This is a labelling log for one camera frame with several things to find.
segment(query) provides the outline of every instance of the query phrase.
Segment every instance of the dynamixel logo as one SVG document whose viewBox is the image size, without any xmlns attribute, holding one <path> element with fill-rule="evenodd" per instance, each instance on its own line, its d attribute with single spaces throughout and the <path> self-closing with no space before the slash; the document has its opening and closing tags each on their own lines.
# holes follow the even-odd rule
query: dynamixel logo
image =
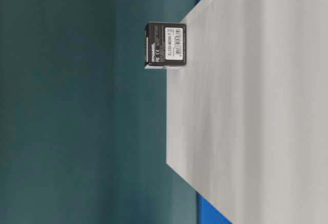
<svg viewBox="0 0 328 224">
<path fill-rule="evenodd" d="M 152 62 L 155 61 L 155 43 L 152 44 Z"/>
</svg>

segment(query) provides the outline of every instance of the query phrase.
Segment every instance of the barcode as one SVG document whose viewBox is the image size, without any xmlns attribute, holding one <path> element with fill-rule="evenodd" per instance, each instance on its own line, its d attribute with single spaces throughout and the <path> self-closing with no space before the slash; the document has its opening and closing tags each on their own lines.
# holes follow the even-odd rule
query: barcode
<svg viewBox="0 0 328 224">
<path fill-rule="evenodd" d="M 175 54 L 181 56 L 182 47 L 181 47 L 181 38 L 182 38 L 182 29 L 175 29 Z"/>
</svg>

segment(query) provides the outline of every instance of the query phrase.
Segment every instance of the teal wall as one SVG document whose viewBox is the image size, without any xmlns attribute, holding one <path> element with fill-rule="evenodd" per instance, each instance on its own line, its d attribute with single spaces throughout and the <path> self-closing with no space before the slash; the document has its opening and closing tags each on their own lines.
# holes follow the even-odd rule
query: teal wall
<svg viewBox="0 0 328 224">
<path fill-rule="evenodd" d="M 0 223 L 196 223 L 147 21 L 195 0 L 0 0 Z"/>
</svg>

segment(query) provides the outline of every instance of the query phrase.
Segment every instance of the white surface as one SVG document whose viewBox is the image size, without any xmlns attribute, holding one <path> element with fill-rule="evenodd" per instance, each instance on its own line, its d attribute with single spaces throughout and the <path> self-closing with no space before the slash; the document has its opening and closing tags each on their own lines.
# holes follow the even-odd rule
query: white surface
<svg viewBox="0 0 328 224">
<path fill-rule="evenodd" d="M 202 0 L 167 163 L 233 223 L 328 223 L 328 0 Z"/>
</svg>

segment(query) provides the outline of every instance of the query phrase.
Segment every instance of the product label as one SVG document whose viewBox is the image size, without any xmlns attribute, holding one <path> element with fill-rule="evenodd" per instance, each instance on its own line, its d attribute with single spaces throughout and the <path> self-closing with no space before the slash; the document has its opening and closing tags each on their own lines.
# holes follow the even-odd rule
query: product label
<svg viewBox="0 0 328 224">
<path fill-rule="evenodd" d="M 182 28 L 165 28 L 165 58 L 183 60 Z"/>
</svg>

